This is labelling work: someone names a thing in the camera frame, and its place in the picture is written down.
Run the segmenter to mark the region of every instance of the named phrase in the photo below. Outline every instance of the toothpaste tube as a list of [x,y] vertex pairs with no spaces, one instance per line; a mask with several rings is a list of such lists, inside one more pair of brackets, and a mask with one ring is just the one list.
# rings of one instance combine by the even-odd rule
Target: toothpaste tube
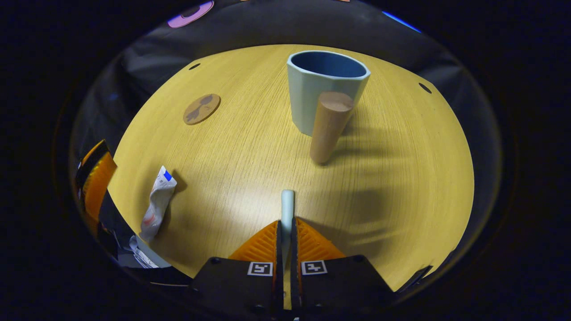
[[161,166],[159,175],[155,179],[152,186],[151,196],[149,197],[149,206],[147,212],[141,222],[140,238],[149,242],[159,231],[160,224],[163,222],[164,211],[167,209],[168,202],[171,200],[175,191],[176,180]]

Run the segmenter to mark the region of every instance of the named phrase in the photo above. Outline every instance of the wooden cylinder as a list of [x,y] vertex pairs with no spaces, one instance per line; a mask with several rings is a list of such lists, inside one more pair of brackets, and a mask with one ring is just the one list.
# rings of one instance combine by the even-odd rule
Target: wooden cylinder
[[323,164],[331,157],[352,112],[351,97],[334,91],[319,95],[309,149],[309,155],[314,162]]

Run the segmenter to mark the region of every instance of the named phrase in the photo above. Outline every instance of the blue light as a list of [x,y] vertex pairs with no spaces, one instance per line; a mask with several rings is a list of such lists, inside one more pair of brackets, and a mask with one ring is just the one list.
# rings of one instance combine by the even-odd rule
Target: blue light
[[394,15],[392,15],[392,14],[390,14],[390,13],[388,13],[388,12],[384,12],[384,11],[383,11],[383,13],[384,13],[385,15],[387,15],[387,17],[389,17],[390,19],[393,19],[393,20],[396,21],[396,22],[400,22],[400,23],[402,23],[403,25],[409,27],[410,29],[412,29],[412,30],[414,30],[414,31],[416,31],[416,32],[418,32],[418,33],[421,33],[420,30],[418,30],[417,28],[415,28],[415,27],[409,25],[408,23],[402,21],[401,19],[398,19],[398,18],[395,17]]

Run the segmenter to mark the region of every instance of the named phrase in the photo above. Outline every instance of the black background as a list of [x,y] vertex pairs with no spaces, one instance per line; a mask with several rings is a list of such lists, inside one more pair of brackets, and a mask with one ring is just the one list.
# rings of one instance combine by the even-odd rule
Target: black background
[[[133,39],[198,1],[101,0],[3,4],[3,211],[7,319],[166,319],[185,310],[128,277],[58,196],[52,155],[58,111]],[[563,2],[387,1],[434,37],[490,96],[516,149],[516,176],[472,251],[392,313],[401,318],[569,316],[566,111],[569,6]]]

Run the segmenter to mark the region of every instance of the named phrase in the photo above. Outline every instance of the table surface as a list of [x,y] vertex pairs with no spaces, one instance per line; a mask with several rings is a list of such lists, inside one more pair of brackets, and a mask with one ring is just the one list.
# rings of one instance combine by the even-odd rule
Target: table surface
[[[302,50],[349,55],[371,71],[326,166],[311,161],[311,137],[291,121],[286,60]],[[186,125],[185,109],[206,94],[221,97],[218,110]],[[192,62],[137,113],[114,160],[108,190],[136,233],[161,165],[178,181],[150,246],[191,277],[280,219],[281,192],[291,189],[296,216],[346,255],[366,255],[396,290],[456,247],[474,192],[464,132],[434,85],[386,61],[321,46],[249,47]]]

